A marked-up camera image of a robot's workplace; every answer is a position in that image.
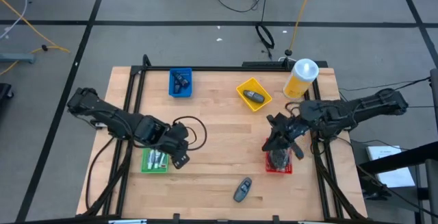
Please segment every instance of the yellow bottle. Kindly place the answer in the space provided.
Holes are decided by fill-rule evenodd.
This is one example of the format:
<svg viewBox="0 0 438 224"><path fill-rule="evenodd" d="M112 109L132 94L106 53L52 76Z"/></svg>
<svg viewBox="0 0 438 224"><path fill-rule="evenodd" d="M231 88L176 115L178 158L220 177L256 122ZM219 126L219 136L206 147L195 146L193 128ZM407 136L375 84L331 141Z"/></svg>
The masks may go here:
<svg viewBox="0 0 438 224"><path fill-rule="evenodd" d="M302 97L319 73L318 65L310 59L301 59L295 62L283 87L284 95L287 98Z"/></svg>

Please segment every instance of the small gray object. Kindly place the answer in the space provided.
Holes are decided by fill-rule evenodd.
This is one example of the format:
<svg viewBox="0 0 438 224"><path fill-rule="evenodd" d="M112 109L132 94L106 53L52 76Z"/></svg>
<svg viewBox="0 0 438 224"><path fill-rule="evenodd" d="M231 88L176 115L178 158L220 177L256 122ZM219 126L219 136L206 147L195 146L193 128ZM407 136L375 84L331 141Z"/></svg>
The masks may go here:
<svg viewBox="0 0 438 224"><path fill-rule="evenodd" d="M240 183L239 187L237 187L237 190L234 193L234 201L240 203L241 201L243 201L243 199L247 196L249 190L251 189L251 184L253 183L253 181L249 178L246 177L242 183Z"/></svg>
<svg viewBox="0 0 438 224"><path fill-rule="evenodd" d="M264 96L251 90L244 90L244 96L255 103L263 103L265 101Z"/></svg>

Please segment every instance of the floor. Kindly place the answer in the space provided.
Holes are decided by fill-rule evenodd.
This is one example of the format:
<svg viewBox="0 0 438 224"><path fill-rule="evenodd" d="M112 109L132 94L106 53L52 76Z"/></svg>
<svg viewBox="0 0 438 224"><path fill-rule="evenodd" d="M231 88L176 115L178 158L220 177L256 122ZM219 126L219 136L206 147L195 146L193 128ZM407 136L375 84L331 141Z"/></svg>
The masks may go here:
<svg viewBox="0 0 438 224"><path fill-rule="evenodd" d="M21 11L23 0L6 1ZM34 184L38 187L33 201L25 201L29 212L21 213L21 219L75 214L94 131L64 111L71 90L88 86L104 96L112 67L140 64L144 53L153 65L167 66L239 66L243 61L269 60L252 26L262 17L272 25L268 29L275 39L276 60L289 45L289 24L296 20L302 1L266 0L264 13L263 4L238 13L217 0L29 0L25 17L70 53L39 52L35 64L18 64L0 76L15 91L1 117L0 223L16 220L42 150L47 162L39 184ZM342 88L427 77L438 63L433 47L438 43L438 0L407 1L309 0L293 58L326 60ZM252 4L224 2L237 9ZM15 19L0 3L0 32ZM0 51L26 53L43 44L47 42L28 26L17 25L0 42ZM8 66L0 64L0 71ZM373 92L344 94L353 99ZM402 93L411 105L432 105L427 83ZM403 116L363 122L351 136L414 148L435 141L437 130L433 111L417 108ZM424 169L421 175L425 186ZM367 201L370 217L412 223L412 212L381 204Z"/></svg>

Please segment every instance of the blue bin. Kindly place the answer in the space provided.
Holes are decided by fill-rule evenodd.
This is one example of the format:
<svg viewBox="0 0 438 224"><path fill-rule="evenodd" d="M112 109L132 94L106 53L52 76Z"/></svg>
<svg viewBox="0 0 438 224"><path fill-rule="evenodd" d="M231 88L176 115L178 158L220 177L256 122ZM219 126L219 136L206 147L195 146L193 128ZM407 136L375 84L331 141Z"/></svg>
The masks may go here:
<svg viewBox="0 0 438 224"><path fill-rule="evenodd" d="M190 85L187 88L181 87L181 92L179 94L174 93L175 77L173 77L173 73L181 74L181 76L183 76L185 79L187 79L190 82ZM190 69L190 68L170 69L170 71L169 71L169 95L171 95L173 97L190 97L192 95L192 87L193 87L192 69Z"/></svg>

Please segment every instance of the yellow tray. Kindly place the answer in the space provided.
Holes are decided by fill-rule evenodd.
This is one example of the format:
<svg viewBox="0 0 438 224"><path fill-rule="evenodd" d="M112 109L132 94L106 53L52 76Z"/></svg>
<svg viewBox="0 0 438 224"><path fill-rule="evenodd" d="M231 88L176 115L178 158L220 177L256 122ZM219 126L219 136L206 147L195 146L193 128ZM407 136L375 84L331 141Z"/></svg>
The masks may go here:
<svg viewBox="0 0 438 224"><path fill-rule="evenodd" d="M268 104L270 101L272 101L272 97L269 95L269 93L261 86L261 84L254 78L248 79L243 84L239 85L237 88L237 93L239 93L240 98L244 100L246 105L253 111L259 110L261 107ZM244 96L244 90L251 90L254 92L257 92L265 97L265 101L263 103L256 103L254 101L251 101L250 99L246 98Z"/></svg>

